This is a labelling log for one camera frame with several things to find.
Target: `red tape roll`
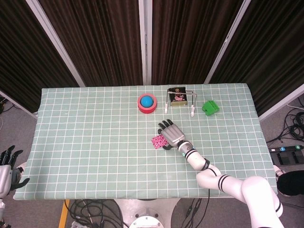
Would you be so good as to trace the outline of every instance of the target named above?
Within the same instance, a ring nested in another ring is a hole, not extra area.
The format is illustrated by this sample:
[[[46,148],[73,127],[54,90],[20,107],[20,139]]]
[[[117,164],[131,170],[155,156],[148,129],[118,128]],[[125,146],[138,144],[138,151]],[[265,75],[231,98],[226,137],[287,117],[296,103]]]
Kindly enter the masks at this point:
[[[141,105],[141,99],[144,97],[144,96],[150,96],[152,99],[153,99],[153,105],[149,108],[145,108]],[[139,111],[141,111],[142,113],[152,113],[155,109],[156,109],[156,105],[157,105],[157,100],[156,100],[156,97],[153,95],[153,94],[143,94],[141,95],[138,100],[137,100],[137,106],[138,106],[138,109]]]

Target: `green toy block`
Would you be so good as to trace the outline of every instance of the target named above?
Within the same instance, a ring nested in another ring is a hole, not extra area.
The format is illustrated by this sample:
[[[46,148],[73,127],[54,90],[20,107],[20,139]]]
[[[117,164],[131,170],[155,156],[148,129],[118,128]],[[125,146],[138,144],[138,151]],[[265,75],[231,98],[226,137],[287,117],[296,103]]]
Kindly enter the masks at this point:
[[[207,101],[201,109],[206,115],[212,115],[219,110],[219,107],[214,101]]]

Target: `black curtain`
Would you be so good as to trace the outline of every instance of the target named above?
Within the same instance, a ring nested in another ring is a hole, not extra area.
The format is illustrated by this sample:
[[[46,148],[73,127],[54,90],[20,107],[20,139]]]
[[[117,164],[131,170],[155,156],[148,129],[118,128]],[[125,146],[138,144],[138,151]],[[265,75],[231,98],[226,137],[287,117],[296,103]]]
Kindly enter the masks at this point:
[[[142,85],[138,0],[39,0],[86,86]]]
[[[304,1],[252,0],[211,83],[247,83],[259,115],[304,83]]]
[[[242,0],[153,0],[152,84],[202,84]]]
[[[31,112],[41,89],[78,87],[24,0],[0,1],[0,90]]]

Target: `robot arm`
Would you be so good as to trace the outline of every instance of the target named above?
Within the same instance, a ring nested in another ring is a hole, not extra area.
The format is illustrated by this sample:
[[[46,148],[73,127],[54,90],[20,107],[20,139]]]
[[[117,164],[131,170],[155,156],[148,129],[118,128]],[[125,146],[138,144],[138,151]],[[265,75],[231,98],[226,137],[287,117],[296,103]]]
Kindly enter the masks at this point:
[[[6,197],[10,191],[25,186],[29,181],[29,178],[27,178],[22,183],[19,183],[23,169],[14,169],[14,165],[17,157],[23,152],[23,150],[16,151],[11,156],[11,152],[14,148],[15,146],[11,146],[0,155],[0,228],[9,227],[3,222],[5,204],[2,199]]]
[[[186,141],[184,133],[171,121],[159,123],[161,133],[169,143],[164,149],[177,148],[194,170],[199,171],[196,176],[202,188],[216,189],[247,204],[252,228],[283,228],[278,218],[283,213],[283,207],[277,195],[267,180],[253,176],[244,181],[222,175],[218,168],[203,158],[195,147]]]

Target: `pink patterned cloth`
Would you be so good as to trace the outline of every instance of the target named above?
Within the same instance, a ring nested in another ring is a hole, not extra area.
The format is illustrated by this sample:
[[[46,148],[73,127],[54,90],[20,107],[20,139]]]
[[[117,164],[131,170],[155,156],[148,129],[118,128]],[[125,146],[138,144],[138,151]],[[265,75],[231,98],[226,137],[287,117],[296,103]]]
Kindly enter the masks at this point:
[[[153,143],[153,146],[155,149],[161,148],[162,146],[165,146],[168,144],[167,140],[165,139],[165,137],[162,134],[153,137],[151,139],[151,142]]]

